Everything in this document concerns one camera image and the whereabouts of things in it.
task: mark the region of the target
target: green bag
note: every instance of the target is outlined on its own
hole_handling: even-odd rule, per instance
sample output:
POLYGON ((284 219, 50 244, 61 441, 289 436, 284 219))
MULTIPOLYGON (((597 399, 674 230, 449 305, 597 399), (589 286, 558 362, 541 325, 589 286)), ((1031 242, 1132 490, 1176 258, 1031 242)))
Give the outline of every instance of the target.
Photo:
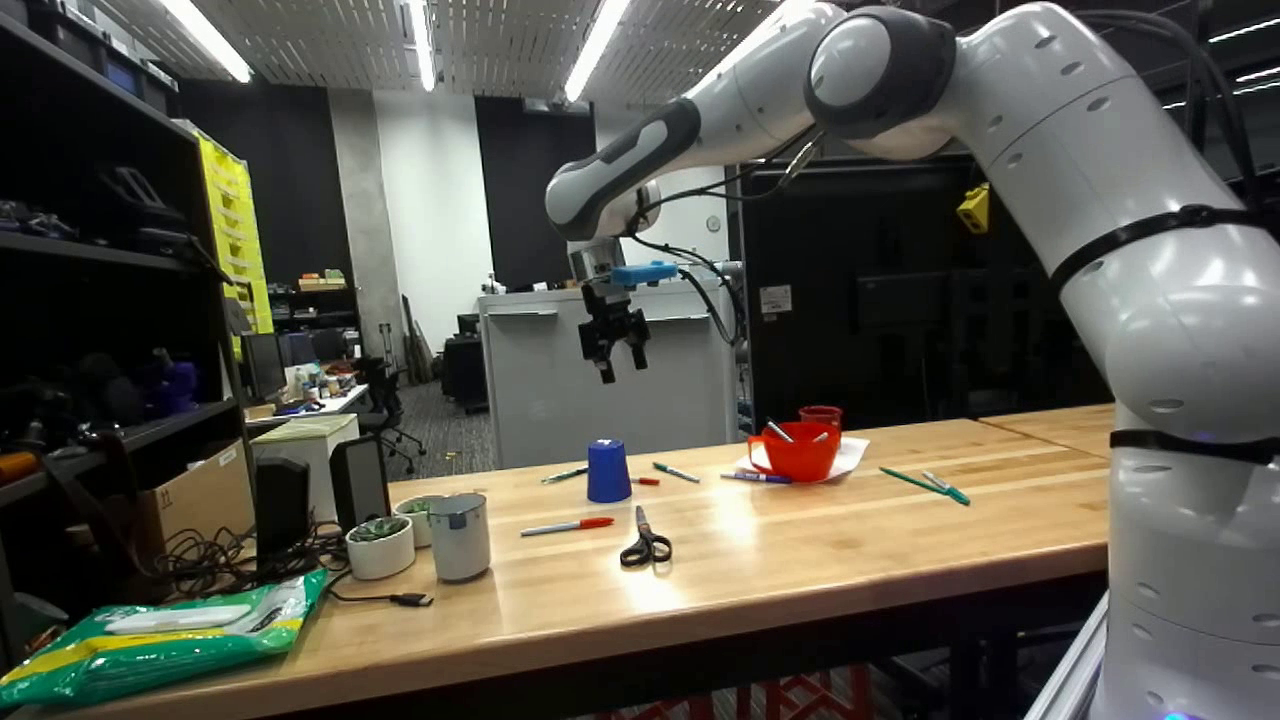
POLYGON ((289 657, 327 593, 327 569, 183 603, 113 603, 0 675, 0 712, 103 706, 289 657))

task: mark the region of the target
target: ceiling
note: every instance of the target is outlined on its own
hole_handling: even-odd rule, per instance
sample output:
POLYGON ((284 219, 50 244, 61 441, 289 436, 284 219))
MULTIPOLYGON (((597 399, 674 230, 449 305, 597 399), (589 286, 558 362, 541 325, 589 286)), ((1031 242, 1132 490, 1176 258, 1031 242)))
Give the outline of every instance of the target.
MULTIPOLYGON (((401 0, 197 0, 269 84, 411 93, 415 62, 401 0)), ((558 97, 599 0, 428 0, 440 89, 473 97, 558 97)), ((589 99, 659 103, 703 75, 779 0, 633 0, 589 99)), ((971 30, 1000 0, 897 0, 971 30)), ((1085 0, 1166 9, 1176 0, 1085 0)), ((1270 0, 1215 0, 1212 30, 1237 30, 1270 0)), ((175 79, 224 79, 158 0, 100 0, 175 79)))

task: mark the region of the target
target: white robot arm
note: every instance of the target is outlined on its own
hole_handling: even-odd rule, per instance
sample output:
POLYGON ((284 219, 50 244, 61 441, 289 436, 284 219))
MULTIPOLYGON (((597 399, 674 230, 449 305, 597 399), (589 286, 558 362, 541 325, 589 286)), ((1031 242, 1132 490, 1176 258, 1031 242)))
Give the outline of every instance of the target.
POLYGON ((819 128, 882 159, 959 142, 1059 290, 1115 397, 1110 616, 1100 720, 1280 707, 1280 250, 1076 18, 1020 3, 971 37, 902 9, 784 3, 693 93, 564 165, 572 244, 606 370, 642 315, 614 242, 647 175, 740 165, 819 128))

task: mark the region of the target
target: blue cup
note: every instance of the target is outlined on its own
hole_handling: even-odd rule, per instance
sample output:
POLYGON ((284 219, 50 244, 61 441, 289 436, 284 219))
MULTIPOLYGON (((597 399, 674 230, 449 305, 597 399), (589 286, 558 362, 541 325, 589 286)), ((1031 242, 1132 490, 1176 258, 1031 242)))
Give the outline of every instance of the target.
POLYGON ((614 441, 597 441, 589 449, 589 501, 619 503, 633 498, 629 449, 614 441))

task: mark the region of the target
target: green pen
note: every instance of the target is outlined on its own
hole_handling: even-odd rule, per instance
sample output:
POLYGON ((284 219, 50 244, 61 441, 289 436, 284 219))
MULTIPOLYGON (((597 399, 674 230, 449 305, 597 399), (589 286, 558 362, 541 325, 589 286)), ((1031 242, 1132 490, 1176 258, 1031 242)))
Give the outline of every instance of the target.
POLYGON ((694 476, 687 476, 687 474, 674 474, 673 465, 659 465, 659 461, 650 461, 650 468, 655 468, 655 474, 667 474, 667 476, 674 476, 674 482, 683 482, 683 484, 703 484, 703 482, 694 482, 694 476))
POLYGON ((922 493, 946 498, 946 501, 956 501, 964 509, 971 503, 956 484, 946 484, 946 482, 939 482, 932 474, 922 474, 922 476, 910 476, 910 474, 899 474, 899 468, 878 468, 878 474, 890 476, 890 482, 914 484, 922 493))
POLYGON ((572 474, 558 474, 558 476, 546 476, 541 484, 564 484, 564 482, 576 482, 576 476, 589 476, 589 465, 585 468, 572 468, 572 474))

